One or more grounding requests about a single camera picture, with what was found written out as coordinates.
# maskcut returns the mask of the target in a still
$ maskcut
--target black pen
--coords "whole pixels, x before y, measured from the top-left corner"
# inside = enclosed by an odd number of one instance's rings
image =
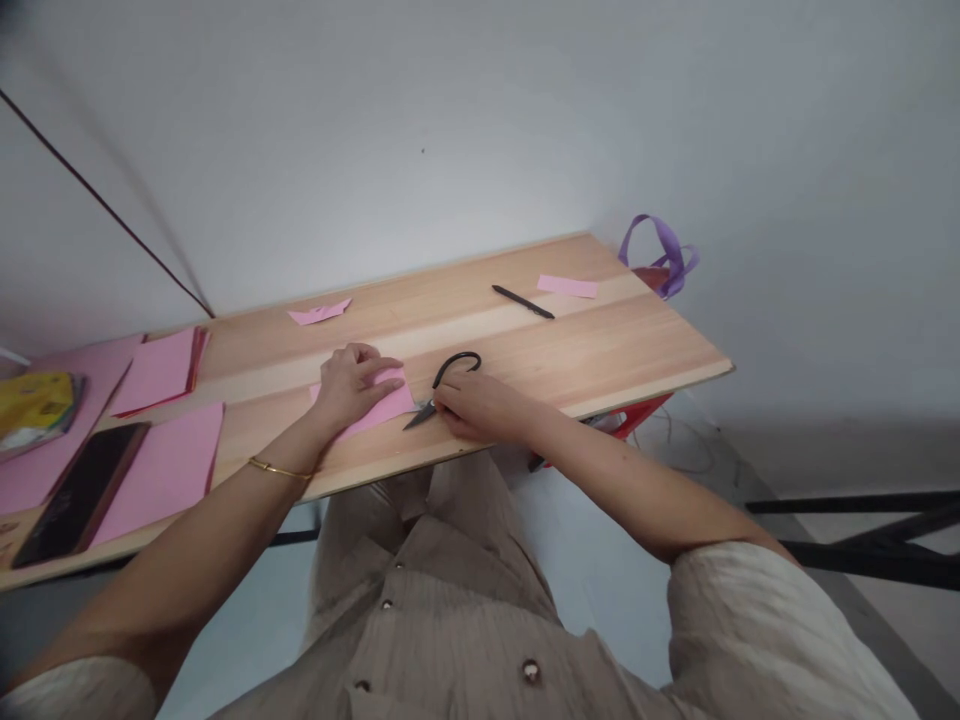
[[[509,290],[507,290],[506,288],[500,287],[499,285],[493,285],[492,287],[493,287],[494,290],[496,290],[498,293],[500,293],[500,294],[503,295],[504,297],[508,297],[508,298],[510,298],[511,300],[513,300],[514,302],[520,303],[521,305],[523,305],[523,306],[524,306],[525,308],[527,308],[528,310],[533,310],[537,315],[540,315],[541,317],[545,317],[545,318],[547,318],[547,320],[554,320],[554,319],[555,319],[552,312],[548,312],[547,310],[544,310],[544,309],[543,309],[542,307],[540,307],[539,305],[534,305],[532,302],[530,302],[529,300],[526,300],[526,299],[520,297],[520,296],[517,295],[516,293],[512,293],[512,292],[510,292]]]

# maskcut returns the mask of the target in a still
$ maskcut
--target purple ribbon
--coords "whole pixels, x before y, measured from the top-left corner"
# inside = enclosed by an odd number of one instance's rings
[[[683,279],[700,262],[700,251],[693,245],[681,245],[676,233],[660,218],[654,215],[637,215],[633,219],[633,222],[630,223],[630,228],[627,230],[627,234],[624,235],[623,242],[620,244],[620,254],[617,255],[620,262],[627,267],[630,267],[630,262],[627,260],[627,250],[630,249],[630,235],[637,225],[647,219],[653,220],[653,226],[657,229],[657,237],[660,238],[660,244],[663,246],[664,252],[663,257],[651,263],[651,267],[663,267],[664,263],[670,263],[670,275],[667,277],[667,281],[656,292],[664,299],[671,298],[683,290]],[[688,262],[684,262],[683,260],[684,250],[690,251],[690,260]]]

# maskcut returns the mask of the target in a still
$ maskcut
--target smartphone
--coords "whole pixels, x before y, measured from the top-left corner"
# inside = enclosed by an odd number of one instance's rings
[[[87,549],[149,429],[150,423],[133,423],[91,436],[13,558],[12,567]]]

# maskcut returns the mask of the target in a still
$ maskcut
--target right hand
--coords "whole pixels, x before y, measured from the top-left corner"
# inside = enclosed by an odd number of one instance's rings
[[[457,437],[484,443],[527,444],[540,403],[489,375],[451,370],[433,391],[433,402]]]

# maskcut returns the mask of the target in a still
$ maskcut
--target bangle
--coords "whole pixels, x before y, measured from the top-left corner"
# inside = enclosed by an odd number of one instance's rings
[[[247,460],[247,464],[253,465],[256,468],[260,468],[261,470],[266,470],[267,472],[275,472],[280,475],[287,475],[288,477],[300,478],[301,480],[313,480],[313,476],[316,475],[316,473],[310,473],[309,475],[302,475],[300,473],[292,473],[289,470],[281,470],[280,468],[275,468],[270,463],[260,462],[255,457],[249,458]]]

